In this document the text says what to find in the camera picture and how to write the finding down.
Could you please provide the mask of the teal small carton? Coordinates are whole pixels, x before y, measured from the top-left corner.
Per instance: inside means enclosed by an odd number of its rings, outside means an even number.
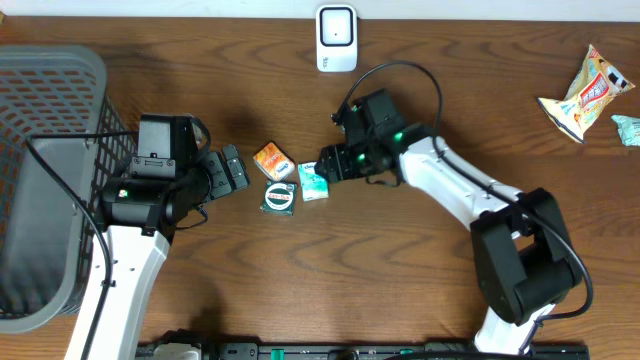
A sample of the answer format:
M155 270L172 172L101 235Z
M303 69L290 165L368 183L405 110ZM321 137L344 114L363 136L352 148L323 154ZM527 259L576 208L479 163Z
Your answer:
M305 202L329 197L327 181L316 173L315 162L307 162L298 165L298 174L302 197Z

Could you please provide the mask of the yellow snack bag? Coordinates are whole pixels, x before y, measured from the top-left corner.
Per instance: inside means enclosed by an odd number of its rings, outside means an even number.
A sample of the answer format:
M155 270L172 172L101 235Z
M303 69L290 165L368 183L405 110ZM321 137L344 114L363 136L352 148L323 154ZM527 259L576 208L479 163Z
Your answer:
M537 98L549 120L576 143L585 143L586 131L617 96L635 88L601 53L589 45L581 67L562 100Z

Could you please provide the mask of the orange small carton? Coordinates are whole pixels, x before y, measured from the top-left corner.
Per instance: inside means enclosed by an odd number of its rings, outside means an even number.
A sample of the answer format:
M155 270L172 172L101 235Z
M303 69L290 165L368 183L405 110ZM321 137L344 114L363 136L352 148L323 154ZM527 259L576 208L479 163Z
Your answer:
M295 163L273 142L259 150L253 160L272 181L282 181L295 170Z

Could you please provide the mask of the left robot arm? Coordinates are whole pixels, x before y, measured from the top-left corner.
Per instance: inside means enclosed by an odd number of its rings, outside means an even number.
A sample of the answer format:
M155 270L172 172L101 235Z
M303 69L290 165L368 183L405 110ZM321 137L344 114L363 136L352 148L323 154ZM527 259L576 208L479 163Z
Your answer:
M144 114L135 154L98 193L92 264L68 359L132 359L155 280L190 211L249 186L234 145L191 115Z

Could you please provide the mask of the mint green pack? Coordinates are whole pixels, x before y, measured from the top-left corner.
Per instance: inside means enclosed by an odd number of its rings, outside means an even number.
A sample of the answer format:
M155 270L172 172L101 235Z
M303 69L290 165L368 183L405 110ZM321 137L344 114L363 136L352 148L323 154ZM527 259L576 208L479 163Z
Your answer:
M618 135L625 146L640 146L640 119L625 115L613 115Z

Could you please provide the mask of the round tape roll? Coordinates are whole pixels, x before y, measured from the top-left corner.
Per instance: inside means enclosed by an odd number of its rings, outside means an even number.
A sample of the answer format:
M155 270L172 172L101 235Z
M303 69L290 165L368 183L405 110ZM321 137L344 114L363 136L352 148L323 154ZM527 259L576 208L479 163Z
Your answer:
M266 181L260 209L262 212L292 216L296 202L297 185L291 182Z

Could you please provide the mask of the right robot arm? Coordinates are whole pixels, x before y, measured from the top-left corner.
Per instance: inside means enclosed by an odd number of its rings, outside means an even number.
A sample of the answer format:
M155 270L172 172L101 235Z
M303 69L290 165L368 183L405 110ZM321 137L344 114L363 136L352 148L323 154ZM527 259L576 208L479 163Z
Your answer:
M523 192L457 155L433 126L408 124L385 90L343 104L331 116L345 139L320 152L316 172L328 183L391 172L423 192L470 233L477 283L488 311L476 351L535 356L535 333L555 307L585 283L584 264L546 190Z

